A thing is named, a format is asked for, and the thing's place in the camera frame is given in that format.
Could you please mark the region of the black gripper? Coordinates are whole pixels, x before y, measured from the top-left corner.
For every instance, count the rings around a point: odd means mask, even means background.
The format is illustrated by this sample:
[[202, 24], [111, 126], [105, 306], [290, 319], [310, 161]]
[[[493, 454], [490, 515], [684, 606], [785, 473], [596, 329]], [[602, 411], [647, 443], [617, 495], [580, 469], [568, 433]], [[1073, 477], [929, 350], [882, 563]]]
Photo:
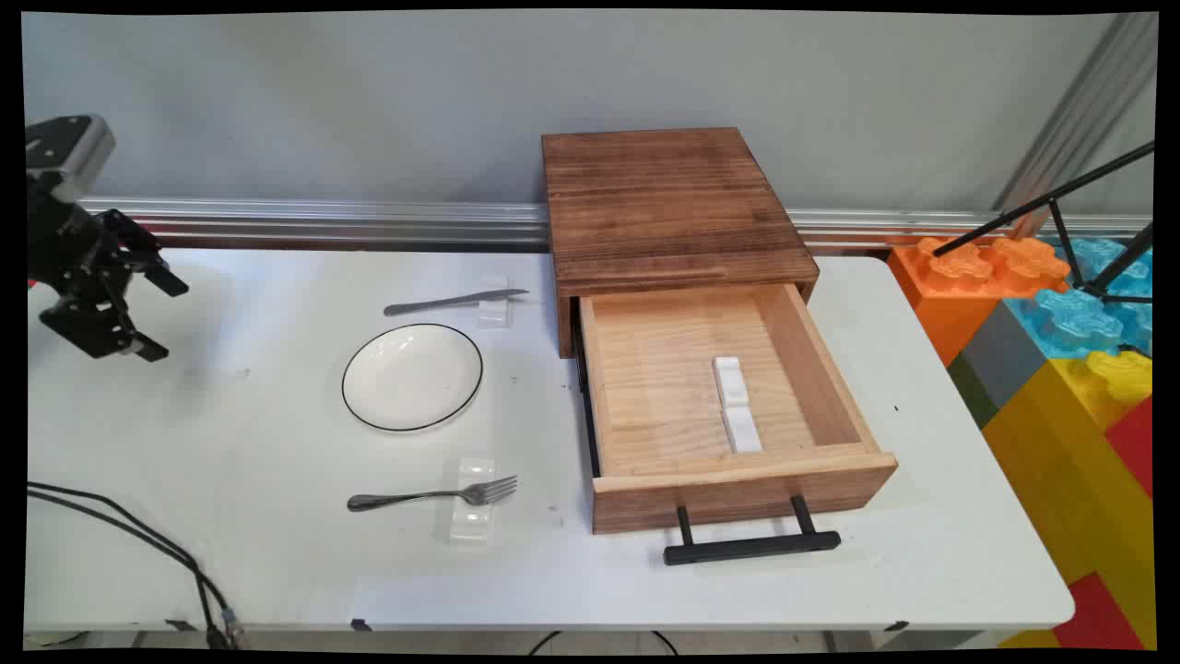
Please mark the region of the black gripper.
[[77, 272], [101, 239], [100, 256], [109, 264], [142, 272], [169, 297], [181, 297], [189, 285], [172, 272], [160, 255], [160, 239], [135, 219], [111, 208], [88, 213], [76, 203], [58, 200], [46, 189], [27, 190], [27, 280], [46, 283], [60, 295], [39, 314], [51, 331], [70, 341], [88, 357], [135, 354], [158, 362], [169, 356], [165, 346], [143, 335], [132, 323], [119, 291], [101, 291], [88, 276], [76, 283]]

